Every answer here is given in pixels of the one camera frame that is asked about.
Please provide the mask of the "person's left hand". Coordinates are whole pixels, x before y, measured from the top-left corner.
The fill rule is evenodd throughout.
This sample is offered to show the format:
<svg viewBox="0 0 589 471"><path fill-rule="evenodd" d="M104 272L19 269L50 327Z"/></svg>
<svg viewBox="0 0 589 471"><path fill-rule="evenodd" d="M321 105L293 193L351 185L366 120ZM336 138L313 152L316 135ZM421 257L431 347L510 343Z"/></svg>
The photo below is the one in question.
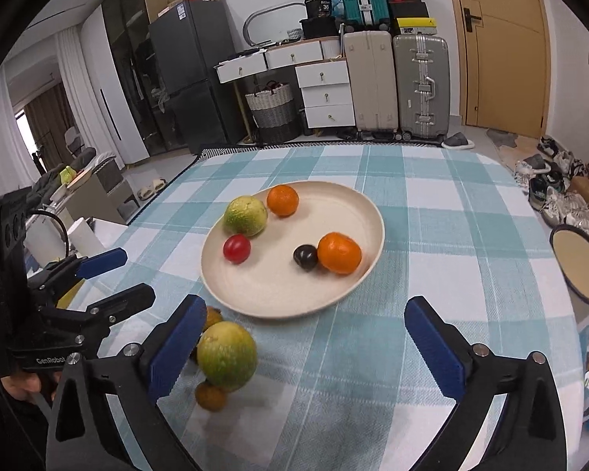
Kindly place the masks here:
<svg viewBox="0 0 589 471"><path fill-rule="evenodd" d="M37 374L18 371L13 375L3 376L1 383L6 393L15 400L37 404L42 397L43 384Z"/></svg>

